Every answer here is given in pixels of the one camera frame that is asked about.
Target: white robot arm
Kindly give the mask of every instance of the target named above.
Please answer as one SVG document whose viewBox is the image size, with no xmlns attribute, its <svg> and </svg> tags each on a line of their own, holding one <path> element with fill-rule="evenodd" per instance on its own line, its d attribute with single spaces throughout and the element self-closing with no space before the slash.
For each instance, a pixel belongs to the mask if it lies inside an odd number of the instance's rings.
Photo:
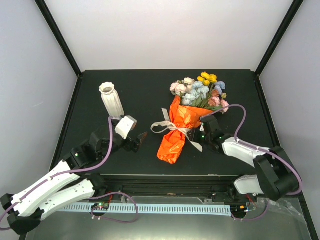
<svg viewBox="0 0 320 240">
<path fill-rule="evenodd" d="M 130 116 L 112 120 L 113 139 L 110 139 L 107 125 L 100 127 L 91 134 L 88 141 L 73 148 L 53 170 L 32 186 L 18 194 L 2 196 L 1 205 L 9 214 L 7 220 L 10 227 L 19 235 L 26 234 L 57 210 L 71 203 L 105 194 L 107 185 L 99 174 L 91 174 L 88 178 L 82 176 L 86 179 L 63 188 L 81 178 L 81 173 L 72 173 L 71 170 L 85 169 L 88 165 L 102 161 L 110 141 L 111 153 L 120 148 L 137 152 L 147 133 L 131 139 L 128 133 L 136 123 Z"/>
<path fill-rule="evenodd" d="M 199 139 L 205 139 L 215 151 L 255 168 L 256 175 L 244 175 L 234 181 L 238 193 L 263 194 L 276 201 L 299 188 L 300 177 L 283 148 L 260 147 L 224 134 L 213 115 L 204 117 L 201 121 L 204 130 L 201 134 L 204 135 Z"/>
</svg>

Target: ribbon bow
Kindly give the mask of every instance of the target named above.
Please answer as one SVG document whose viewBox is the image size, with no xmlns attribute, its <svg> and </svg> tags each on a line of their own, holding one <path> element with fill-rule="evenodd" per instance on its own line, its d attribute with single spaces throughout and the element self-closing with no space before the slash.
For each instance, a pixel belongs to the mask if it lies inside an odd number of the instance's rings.
<svg viewBox="0 0 320 240">
<path fill-rule="evenodd" d="M 190 128 L 186 128 L 186 127 L 177 127 L 173 122 L 170 121 L 170 118 L 169 118 L 169 114 L 168 114 L 168 111 L 167 109 L 165 108 L 161 108 L 162 109 L 162 113 L 163 113 L 163 116 L 164 116 L 164 120 L 165 121 L 159 121 L 159 122 L 155 122 L 154 124 L 151 125 L 151 131 L 155 134 L 160 134 L 160 133 L 163 133 L 164 131 L 166 130 L 170 130 L 170 131 L 175 131 L 175 130 L 178 130 L 179 132 L 183 133 L 186 137 L 186 139 L 189 140 L 189 142 L 196 148 L 198 149 L 200 152 L 203 151 L 203 148 L 202 146 L 197 143 L 197 142 L 194 142 L 194 141 L 191 141 L 189 139 L 189 136 L 188 136 L 188 132 L 191 131 Z M 153 128 L 154 127 L 158 127 L 158 126 L 161 126 L 161 127 L 166 127 L 165 129 L 163 129 L 162 131 L 154 131 Z"/>
</svg>

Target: blue flower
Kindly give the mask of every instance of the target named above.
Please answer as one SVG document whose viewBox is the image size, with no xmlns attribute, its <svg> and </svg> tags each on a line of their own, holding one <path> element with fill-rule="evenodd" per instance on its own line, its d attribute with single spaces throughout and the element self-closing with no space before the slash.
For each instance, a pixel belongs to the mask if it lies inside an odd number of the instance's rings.
<svg viewBox="0 0 320 240">
<path fill-rule="evenodd" d="M 196 81 L 194 84 L 192 84 L 192 89 L 199 89 L 203 86 L 203 82 L 202 81 Z"/>
<path fill-rule="evenodd" d="M 226 89 L 226 84 L 223 81 L 215 82 L 214 85 L 219 86 L 222 90 Z"/>
<path fill-rule="evenodd" d="M 194 96 L 196 99 L 200 97 L 200 93 L 195 89 L 190 91 L 190 95 Z"/>
<path fill-rule="evenodd" d="M 201 98 L 205 99 L 207 97 L 207 93 L 210 91 L 210 89 L 207 86 L 202 86 L 202 87 L 198 88 L 196 91 L 201 96 Z"/>
<path fill-rule="evenodd" d="M 194 100 L 196 100 L 196 97 L 187 93 L 186 95 L 182 96 L 182 105 L 190 106 Z"/>
<path fill-rule="evenodd" d="M 221 89 L 221 87 L 220 87 L 219 85 L 216 85 L 216 86 L 214 87 L 214 89 L 216 89 L 216 90 L 219 92 L 219 95 L 222 94 L 222 89 Z"/>
</svg>

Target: black tabletop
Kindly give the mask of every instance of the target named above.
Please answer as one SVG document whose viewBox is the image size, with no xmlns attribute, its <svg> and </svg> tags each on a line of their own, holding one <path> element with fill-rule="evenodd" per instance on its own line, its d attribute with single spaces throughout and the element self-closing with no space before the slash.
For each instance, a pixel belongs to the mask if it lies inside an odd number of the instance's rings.
<svg viewBox="0 0 320 240">
<path fill-rule="evenodd" d="M 108 112 L 101 99 L 99 86 L 104 82 L 115 85 L 124 112 L 137 119 L 136 133 L 148 132 L 138 153 L 124 149 L 113 154 L 99 168 L 101 174 L 114 175 L 202 175 L 230 176 L 254 174 L 248 164 L 233 157 L 214 153 L 207 148 L 196 150 L 188 141 L 176 164 L 157 158 L 163 134 L 155 134 L 150 127 L 164 120 L 161 108 L 169 109 L 174 96 L 171 83 L 185 77 L 197 79 L 201 72 L 217 75 L 226 83 L 229 104 L 241 104 L 247 110 L 247 118 L 239 137 L 263 147 L 272 147 L 272 140 L 260 104 L 254 74 L 250 70 L 87 70 L 75 102 L 74 110 L 63 143 L 61 157 L 89 138 L 101 125 L 108 124 Z M 230 108 L 226 114 L 216 114 L 219 125 L 226 133 L 234 133 L 243 112 Z"/>
</svg>

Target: orange wrapping paper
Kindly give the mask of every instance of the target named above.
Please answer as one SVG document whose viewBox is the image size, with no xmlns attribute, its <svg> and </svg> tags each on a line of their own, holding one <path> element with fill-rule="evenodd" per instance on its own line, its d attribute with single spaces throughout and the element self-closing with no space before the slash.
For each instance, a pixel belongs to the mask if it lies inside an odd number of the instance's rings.
<svg viewBox="0 0 320 240">
<path fill-rule="evenodd" d="M 170 106 L 170 121 L 176 125 L 177 128 L 198 128 L 201 125 L 200 117 L 212 113 L 211 110 L 180 105 L 180 97 L 175 96 Z M 175 164 L 179 158 L 182 149 L 186 143 L 186 136 L 174 130 L 163 137 L 157 157 L 170 164 Z"/>
</svg>

